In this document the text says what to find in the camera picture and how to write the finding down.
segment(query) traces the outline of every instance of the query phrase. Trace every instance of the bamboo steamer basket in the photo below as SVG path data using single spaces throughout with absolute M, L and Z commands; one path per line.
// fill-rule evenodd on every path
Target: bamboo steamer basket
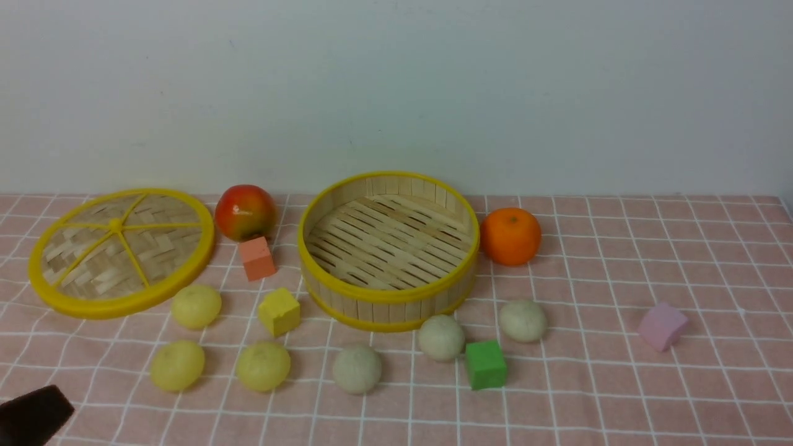
M 371 172 L 330 186 L 308 205 L 297 237 L 313 300 L 357 329 L 417 329 L 453 313 L 476 278 L 479 224 L 471 205 L 410 172 Z
M 33 289 L 55 311 L 124 317 L 171 298 L 210 261 L 209 210 L 176 190 L 135 189 L 78 206 L 41 235 L 30 255 Z

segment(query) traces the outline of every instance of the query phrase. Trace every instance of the yellow ball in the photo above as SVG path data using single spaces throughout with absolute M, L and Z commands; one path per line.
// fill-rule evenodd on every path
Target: yellow ball
M 236 374 L 248 389 L 267 392 L 284 382 L 291 367 L 292 360 L 286 348 L 274 342 L 259 342 L 239 355 Z
M 211 286 L 193 284 L 171 300 L 170 314 L 186 329 L 200 330 L 211 324 L 223 306 L 220 293 Z
M 162 346 L 151 361 L 149 376 L 155 386 L 179 392 L 192 386 L 204 372 L 204 349 L 191 340 Z

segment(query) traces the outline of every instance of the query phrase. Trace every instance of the yellow cube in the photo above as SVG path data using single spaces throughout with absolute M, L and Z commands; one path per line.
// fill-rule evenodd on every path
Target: yellow cube
M 300 303 L 289 290 L 278 288 L 259 305 L 259 320 L 273 337 L 279 337 L 300 325 Z

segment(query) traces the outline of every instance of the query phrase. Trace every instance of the pink cube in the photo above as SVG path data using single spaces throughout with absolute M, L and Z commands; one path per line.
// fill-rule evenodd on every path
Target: pink cube
M 662 302 L 647 312 L 639 324 L 638 332 L 650 347 L 665 352 L 680 339 L 680 334 L 686 327 L 688 318 L 677 308 Z

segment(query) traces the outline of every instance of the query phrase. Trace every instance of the white wall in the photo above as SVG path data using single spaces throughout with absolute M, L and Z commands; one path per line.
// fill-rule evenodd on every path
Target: white wall
M 793 185 L 792 0 L 6 0 L 0 190 Z

